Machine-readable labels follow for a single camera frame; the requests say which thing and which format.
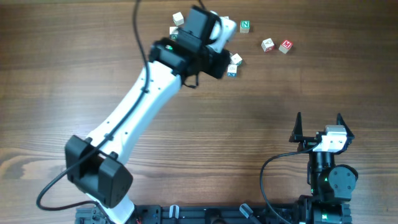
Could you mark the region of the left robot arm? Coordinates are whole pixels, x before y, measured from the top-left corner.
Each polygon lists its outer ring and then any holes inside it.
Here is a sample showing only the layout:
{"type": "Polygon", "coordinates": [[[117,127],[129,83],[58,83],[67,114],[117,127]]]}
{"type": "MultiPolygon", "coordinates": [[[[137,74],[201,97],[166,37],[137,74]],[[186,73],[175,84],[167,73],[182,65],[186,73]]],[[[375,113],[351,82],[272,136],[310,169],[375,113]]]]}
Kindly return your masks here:
{"type": "Polygon", "coordinates": [[[127,196],[133,181],[125,164],[161,107],[190,76],[223,77],[230,63],[225,49],[237,24],[214,11],[193,6],[176,39],[155,41],[139,78],[116,109],[82,139],[65,145],[67,178],[91,198],[107,223],[127,223],[135,210],[127,196]]]}

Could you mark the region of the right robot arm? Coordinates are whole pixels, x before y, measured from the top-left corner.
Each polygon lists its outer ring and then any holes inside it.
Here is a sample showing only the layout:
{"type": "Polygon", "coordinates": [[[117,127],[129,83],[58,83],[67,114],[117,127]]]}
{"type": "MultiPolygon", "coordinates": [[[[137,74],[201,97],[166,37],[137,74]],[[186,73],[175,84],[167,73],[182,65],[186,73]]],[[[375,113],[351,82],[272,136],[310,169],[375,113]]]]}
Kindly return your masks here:
{"type": "Polygon", "coordinates": [[[290,142],[297,142],[297,152],[308,154],[307,184],[311,194],[301,195],[294,204],[294,223],[351,223],[351,201],[358,172],[351,166],[335,163],[354,140],[341,114],[336,124],[325,126],[314,137],[303,135],[302,116],[297,113],[290,142]]]}

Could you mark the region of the white block red picture side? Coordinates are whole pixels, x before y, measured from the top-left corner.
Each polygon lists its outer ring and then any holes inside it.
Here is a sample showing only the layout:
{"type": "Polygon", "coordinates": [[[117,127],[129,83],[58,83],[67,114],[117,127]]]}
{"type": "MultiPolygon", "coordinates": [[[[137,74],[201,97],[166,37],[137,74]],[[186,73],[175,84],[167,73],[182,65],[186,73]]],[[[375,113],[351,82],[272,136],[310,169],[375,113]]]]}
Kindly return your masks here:
{"type": "Polygon", "coordinates": [[[268,52],[274,49],[275,45],[271,38],[265,39],[261,43],[261,47],[264,52],[268,52]]]}

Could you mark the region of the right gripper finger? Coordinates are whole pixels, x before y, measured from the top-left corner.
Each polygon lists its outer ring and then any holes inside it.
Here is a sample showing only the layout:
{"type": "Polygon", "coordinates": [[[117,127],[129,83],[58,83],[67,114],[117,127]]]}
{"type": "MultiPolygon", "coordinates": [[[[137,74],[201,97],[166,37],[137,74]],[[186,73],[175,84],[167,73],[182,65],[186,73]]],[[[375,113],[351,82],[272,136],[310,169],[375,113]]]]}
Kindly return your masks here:
{"type": "Polygon", "coordinates": [[[341,126],[343,126],[345,128],[348,140],[353,140],[355,138],[354,134],[352,133],[352,131],[350,130],[348,125],[345,123],[341,113],[337,114],[336,124],[337,125],[341,125],[341,126]]]}
{"type": "Polygon", "coordinates": [[[301,112],[297,113],[295,126],[292,134],[289,137],[289,142],[303,142],[303,129],[302,129],[302,115],[301,112]]]}

